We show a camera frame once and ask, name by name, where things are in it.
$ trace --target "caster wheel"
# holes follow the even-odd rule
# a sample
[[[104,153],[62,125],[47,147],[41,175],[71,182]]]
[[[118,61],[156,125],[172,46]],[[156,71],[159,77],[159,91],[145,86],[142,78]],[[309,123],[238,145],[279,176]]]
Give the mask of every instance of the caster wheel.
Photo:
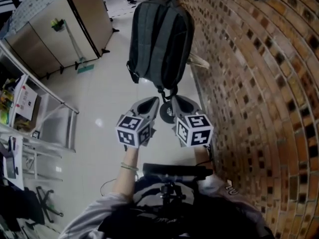
[[[159,110],[159,115],[164,122],[174,124],[175,116],[170,102],[162,104]]]

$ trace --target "brown panel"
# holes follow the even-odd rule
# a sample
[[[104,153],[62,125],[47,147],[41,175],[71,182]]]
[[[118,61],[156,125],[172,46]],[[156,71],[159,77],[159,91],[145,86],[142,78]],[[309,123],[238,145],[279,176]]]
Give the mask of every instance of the brown panel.
[[[29,24],[6,40],[20,58],[39,77],[43,77],[46,73],[54,72],[60,68],[59,62]]]
[[[72,0],[95,47],[102,55],[112,35],[112,24],[102,0]]]

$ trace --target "beige partition panel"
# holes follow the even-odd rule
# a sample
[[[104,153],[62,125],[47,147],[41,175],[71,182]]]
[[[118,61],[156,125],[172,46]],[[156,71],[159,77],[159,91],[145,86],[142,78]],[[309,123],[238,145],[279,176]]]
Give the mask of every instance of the beige partition panel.
[[[102,49],[112,35],[112,24],[103,0],[72,0],[95,47]]]
[[[78,62],[79,59],[66,29],[64,28],[61,32],[56,32],[51,27],[51,21],[55,18],[58,20],[66,20],[66,23],[86,60],[97,59],[96,54],[85,37],[67,0],[55,0],[43,11],[38,13],[30,21],[30,24],[64,67],[73,65],[74,62]]]
[[[39,77],[43,77],[46,73],[52,73],[60,68],[59,62],[45,47],[30,24],[25,25],[15,35],[9,36],[6,40],[16,54]]]

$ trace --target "tiled floor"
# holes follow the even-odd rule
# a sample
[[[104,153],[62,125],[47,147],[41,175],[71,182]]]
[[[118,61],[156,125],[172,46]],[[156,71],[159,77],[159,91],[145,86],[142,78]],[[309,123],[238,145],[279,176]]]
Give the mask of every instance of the tiled floor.
[[[120,11],[121,0],[108,1],[113,12]],[[134,84],[126,68],[129,56],[131,25],[133,13],[122,13],[114,17],[114,33],[107,45],[111,52],[94,63],[94,69],[81,74],[73,68],[66,69],[63,75],[51,75],[43,82],[66,102],[80,111],[77,117],[75,135],[75,154],[66,154],[62,159],[41,160],[44,174],[57,176],[63,182],[41,184],[55,191],[52,198],[54,206],[64,213],[55,217],[51,226],[61,231],[73,218],[92,201],[101,197],[100,188],[106,181],[116,178],[120,162],[124,157],[123,146],[117,143],[115,124],[121,114],[131,105],[145,97],[159,96],[151,82],[141,81]],[[179,94],[199,103],[190,67],[187,66],[180,82]],[[194,164],[192,149],[181,148],[177,137],[171,130],[172,125],[163,122],[158,115],[155,129],[157,132],[148,147],[140,149],[139,168],[143,163]],[[113,183],[103,187],[103,193],[110,191]],[[57,234],[38,226],[43,238],[56,238]]]

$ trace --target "backpack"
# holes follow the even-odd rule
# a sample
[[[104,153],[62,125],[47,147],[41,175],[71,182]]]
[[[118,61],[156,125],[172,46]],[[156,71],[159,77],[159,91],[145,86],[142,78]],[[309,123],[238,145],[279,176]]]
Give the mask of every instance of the backpack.
[[[164,89],[177,93],[194,35],[191,15],[177,0],[147,0],[133,17],[127,67],[135,83],[145,78],[165,97]]]

